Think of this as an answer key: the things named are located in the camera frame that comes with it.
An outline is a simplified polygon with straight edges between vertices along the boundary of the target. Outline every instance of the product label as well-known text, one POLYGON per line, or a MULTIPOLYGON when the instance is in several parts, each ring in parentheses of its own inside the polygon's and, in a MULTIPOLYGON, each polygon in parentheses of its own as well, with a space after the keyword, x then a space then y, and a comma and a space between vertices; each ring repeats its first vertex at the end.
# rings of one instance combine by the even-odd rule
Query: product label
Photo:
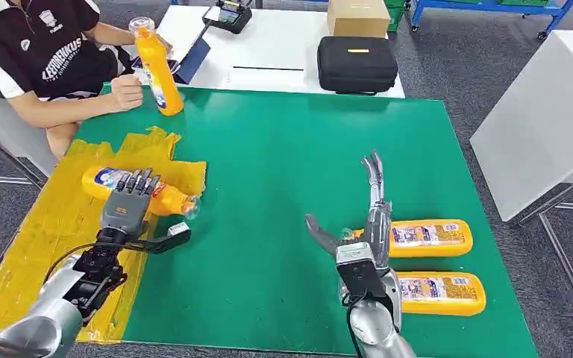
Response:
POLYGON ((95 175, 93 181, 102 186, 106 186, 107 188, 115 189, 115 185, 117 185, 120 179, 122 179, 122 176, 127 173, 130 174, 130 172, 125 170, 103 168, 95 175))
MULTIPOLYGON (((106 186, 109 189, 115 189, 115 186, 122 179, 124 174, 131 175, 133 173, 115 168, 103 168, 98 172, 98 174, 95 175, 93 181, 102 186, 106 186)), ((139 182, 141 178, 142 178, 141 175, 137 177, 135 183, 139 182)), ((146 179, 146 184, 144 184, 144 187, 147 187, 150 184, 151 180, 152 180, 151 178, 146 179)), ((166 185, 158 181, 157 185, 154 186, 151 196, 153 198, 157 196, 157 194, 159 194, 164 187, 166 187, 166 185)))
POLYGON ((150 88, 152 90, 152 95, 154 96, 154 100, 157 102, 157 107, 166 108, 166 99, 163 97, 163 89, 159 84, 159 80, 152 75, 152 73, 150 72, 150 70, 146 65, 144 65, 144 69, 146 70, 148 80, 150 81, 150 88))
POLYGON ((408 301, 467 302, 478 293, 465 277, 399 278, 401 295, 408 301))
POLYGON ((404 248, 464 242, 464 234, 457 224, 393 227, 392 234, 394 246, 404 248))

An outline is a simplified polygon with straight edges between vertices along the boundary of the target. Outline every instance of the yellow bottle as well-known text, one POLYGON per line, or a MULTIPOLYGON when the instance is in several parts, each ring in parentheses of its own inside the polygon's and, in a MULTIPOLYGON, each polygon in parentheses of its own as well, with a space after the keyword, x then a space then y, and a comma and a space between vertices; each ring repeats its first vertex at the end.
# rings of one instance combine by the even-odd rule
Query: yellow bottle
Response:
MULTIPOLYGON (((354 235, 361 235, 355 230, 354 235)), ((450 257, 471 250, 473 237, 466 222, 458 219, 392 222, 390 257, 450 257)))
MULTIPOLYGON (((100 200, 107 200, 117 182, 126 173, 131 174, 126 170, 93 166, 82 175, 82 187, 86 194, 100 200)), ((185 195, 174 186, 158 182, 151 196, 148 211, 157 216, 181 214, 192 219, 198 214, 198 197, 185 195)))
POLYGON ((181 112, 184 103, 168 67, 166 48, 155 36, 154 21, 148 17, 136 17, 128 28, 135 35, 135 47, 142 58, 159 111, 164 116, 181 112))
POLYGON ((397 272, 401 311, 428 315, 476 315, 486 307, 482 283, 462 272, 397 272))

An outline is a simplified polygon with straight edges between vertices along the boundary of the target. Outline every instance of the hand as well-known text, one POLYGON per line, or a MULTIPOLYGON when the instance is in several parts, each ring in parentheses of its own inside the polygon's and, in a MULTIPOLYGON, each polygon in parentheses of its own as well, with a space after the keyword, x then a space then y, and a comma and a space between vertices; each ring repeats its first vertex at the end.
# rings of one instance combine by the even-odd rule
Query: hand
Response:
POLYGON ((110 82, 111 113, 125 112, 139 107, 143 103, 144 95, 140 80, 133 75, 122 75, 110 82))
POLYGON ((166 53, 169 54, 170 51, 172 51, 172 45, 170 45, 170 43, 166 41, 163 37, 161 37, 161 35, 159 34, 157 34, 157 38, 159 39, 159 41, 161 41, 163 47, 166 48, 166 53))

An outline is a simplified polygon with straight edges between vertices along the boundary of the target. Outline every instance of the yellow tape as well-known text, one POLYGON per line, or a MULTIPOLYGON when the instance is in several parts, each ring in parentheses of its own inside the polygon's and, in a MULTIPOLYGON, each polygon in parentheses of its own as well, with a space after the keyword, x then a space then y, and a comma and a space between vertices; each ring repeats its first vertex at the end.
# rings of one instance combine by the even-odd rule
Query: yellow tape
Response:
MULTIPOLYGON (((150 134, 128 134, 117 154, 110 145, 76 140, 56 166, 0 265, 0 330, 26 314, 36 300, 47 268, 70 248, 94 242, 103 201, 86 195, 81 177, 91 166, 121 169, 150 167, 164 183, 188 195, 204 190, 205 162, 170 160, 177 134, 160 128, 150 134)), ((147 216, 155 228, 155 216, 147 216)), ((145 254, 123 251, 119 261, 128 281, 113 291, 93 320, 78 335, 79 341, 113 343, 122 339, 131 314, 145 263, 145 254)))

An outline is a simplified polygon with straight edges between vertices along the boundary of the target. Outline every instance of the green table mat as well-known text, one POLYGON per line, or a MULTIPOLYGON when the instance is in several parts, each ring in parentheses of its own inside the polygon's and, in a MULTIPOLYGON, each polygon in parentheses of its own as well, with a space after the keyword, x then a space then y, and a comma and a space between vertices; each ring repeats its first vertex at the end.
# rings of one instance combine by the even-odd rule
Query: green table mat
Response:
POLYGON ((175 159, 207 161, 192 238, 148 257, 124 340, 354 354, 333 260, 307 235, 304 214, 336 235, 361 227, 369 186, 360 158, 376 149, 394 220, 462 219, 475 239, 462 257, 397 259, 392 267, 467 271, 486 290, 479 315, 404 315, 402 334, 416 353, 536 357, 440 101, 181 92, 186 107, 176 116, 161 116, 145 88, 141 108, 85 121, 77 134, 117 150, 126 133, 156 125, 183 136, 175 159))

